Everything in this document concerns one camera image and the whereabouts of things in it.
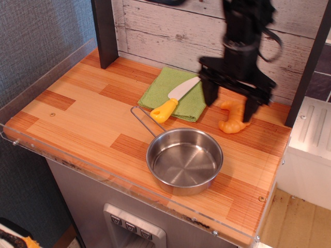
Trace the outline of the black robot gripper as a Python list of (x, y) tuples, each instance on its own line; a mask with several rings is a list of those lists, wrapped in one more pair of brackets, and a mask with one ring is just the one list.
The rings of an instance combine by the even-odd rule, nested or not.
[(205, 104), (218, 98), (219, 87), (247, 97), (243, 122), (249, 122), (261, 105), (269, 105), (276, 83), (257, 67), (260, 42), (252, 44), (225, 41), (223, 57), (199, 59)]

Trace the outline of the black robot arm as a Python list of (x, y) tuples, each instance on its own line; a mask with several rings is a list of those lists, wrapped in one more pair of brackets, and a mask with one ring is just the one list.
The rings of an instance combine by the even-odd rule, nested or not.
[(206, 105), (218, 98), (219, 87), (246, 96), (242, 122), (249, 122), (259, 106), (269, 104), (276, 83), (257, 66), (263, 33), (280, 39), (266, 26), (275, 11), (270, 1), (223, 1), (227, 24), (224, 56), (201, 57), (200, 79)]

